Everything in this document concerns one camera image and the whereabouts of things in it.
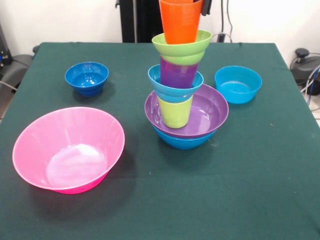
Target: blue bowl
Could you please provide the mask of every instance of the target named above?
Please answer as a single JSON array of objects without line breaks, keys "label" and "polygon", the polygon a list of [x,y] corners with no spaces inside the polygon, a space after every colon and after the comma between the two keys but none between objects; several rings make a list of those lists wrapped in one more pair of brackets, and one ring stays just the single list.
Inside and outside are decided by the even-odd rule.
[{"label": "blue bowl", "polygon": [[65,72],[65,81],[78,93],[90,97],[100,93],[109,76],[106,66],[98,62],[81,62]]},{"label": "blue bowl", "polygon": [[262,86],[258,73],[244,66],[226,66],[215,74],[216,89],[228,103],[244,104],[251,101]]},{"label": "blue bowl", "polygon": [[165,141],[167,144],[171,145],[172,147],[180,150],[189,150],[200,146],[201,144],[205,143],[209,138],[215,134],[216,131],[209,133],[208,135],[198,137],[198,138],[178,138],[174,136],[170,136],[165,134],[164,132],[157,129],[154,125],[152,125],[158,136]]},{"label": "blue bowl", "polygon": [[189,98],[202,86],[204,77],[200,72],[196,72],[191,88],[174,88],[160,83],[160,64],[150,67],[148,70],[150,82],[159,98],[168,103],[182,103]]}]

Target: cup stack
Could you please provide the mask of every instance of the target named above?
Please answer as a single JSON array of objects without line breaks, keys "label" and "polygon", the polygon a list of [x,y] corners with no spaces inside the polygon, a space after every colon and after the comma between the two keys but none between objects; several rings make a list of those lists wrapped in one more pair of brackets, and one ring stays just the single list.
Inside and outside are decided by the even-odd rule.
[{"label": "cup stack", "polygon": [[164,33],[152,43],[160,64],[148,71],[164,124],[183,128],[189,121],[193,96],[204,83],[198,67],[212,33],[199,30],[203,0],[159,0]]}]

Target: lime green cup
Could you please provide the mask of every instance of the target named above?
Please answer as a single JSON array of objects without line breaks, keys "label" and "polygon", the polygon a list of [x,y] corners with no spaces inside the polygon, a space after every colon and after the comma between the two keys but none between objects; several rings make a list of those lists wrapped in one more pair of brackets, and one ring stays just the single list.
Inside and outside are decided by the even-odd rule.
[{"label": "lime green cup", "polygon": [[165,34],[161,33],[152,38],[152,43],[166,61],[177,65],[194,65],[204,56],[212,36],[209,31],[198,30],[195,42],[167,44]]},{"label": "lime green cup", "polygon": [[157,97],[164,124],[172,129],[179,129],[187,125],[193,98],[192,95],[186,101],[170,103]]}]

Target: purple cup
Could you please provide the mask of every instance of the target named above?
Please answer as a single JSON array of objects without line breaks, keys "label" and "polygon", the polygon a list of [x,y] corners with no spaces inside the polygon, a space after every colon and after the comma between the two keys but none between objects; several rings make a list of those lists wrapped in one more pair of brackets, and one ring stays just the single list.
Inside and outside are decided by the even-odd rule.
[{"label": "purple cup", "polygon": [[155,91],[147,97],[144,112],[150,123],[161,132],[176,138],[195,139],[220,128],[227,120],[229,106],[220,92],[203,84],[193,95],[189,121],[184,127],[170,128],[165,125]]},{"label": "purple cup", "polygon": [[160,57],[160,74],[162,85],[176,88],[176,89],[189,89],[196,77],[198,65],[177,65],[166,61]]}]

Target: bowl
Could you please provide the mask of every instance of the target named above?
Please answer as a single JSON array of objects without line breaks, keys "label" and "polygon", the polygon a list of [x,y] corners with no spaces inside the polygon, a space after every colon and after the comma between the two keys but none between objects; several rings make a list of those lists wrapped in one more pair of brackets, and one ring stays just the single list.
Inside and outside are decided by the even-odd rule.
[{"label": "bowl", "polygon": [[124,130],[112,115],[69,107],[28,125],[14,144],[12,161],[18,175],[35,187],[79,194],[105,178],[124,145]]},{"label": "bowl", "polygon": [[212,33],[206,30],[198,30],[195,42],[184,44],[167,44],[165,34],[161,33],[152,38],[156,50],[163,56],[185,57],[200,54],[209,46]]},{"label": "bowl", "polygon": [[194,93],[188,123],[182,128],[165,125],[155,91],[151,92],[144,104],[146,117],[161,132],[182,139],[200,138],[216,131],[227,120],[229,106],[213,87],[203,84]]},{"label": "bowl", "polygon": [[65,81],[79,94],[90,97],[100,93],[109,76],[106,66],[98,62],[81,62],[70,67]]},{"label": "bowl", "polygon": [[196,147],[199,147],[200,145],[204,144],[206,141],[208,141],[209,138],[211,138],[215,131],[212,133],[209,133],[207,135],[198,137],[198,138],[178,138],[174,136],[170,136],[168,134],[165,134],[164,132],[160,131],[158,128],[156,128],[154,125],[152,125],[155,129],[158,136],[165,141],[170,146],[180,149],[180,150],[189,150],[194,149]]},{"label": "bowl", "polygon": [[262,86],[262,78],[254,70],[244,66],[226,66],[215,74],[216,89],[228,103],[250,102]]},{"label": "bowl", "polygon": [[160,69],[161,69],[160,64],[152,66],[148,70],[148,76],[153,88],[157,92],[162,93],[162,95],[160,95],[159,97],[161,97],[162,100],[169,103],[171,102],[170,97],[180,98],[180,99],[183,99],[183,101],[188,100],[204,83],[204,77],[201,75],[200,72],[197,71],[191,88],[174,88],[174,87],[165,86],[160,83],[161,82]]},{"label": "bowl", "polygon": [[163,59],[166,61],[177,64],[177,65],[194,65],[198,64],[203,56],[205,55],[206,51],[202,51],[200,53],[189,55],[189,56],[165,56],[161,55]]}]

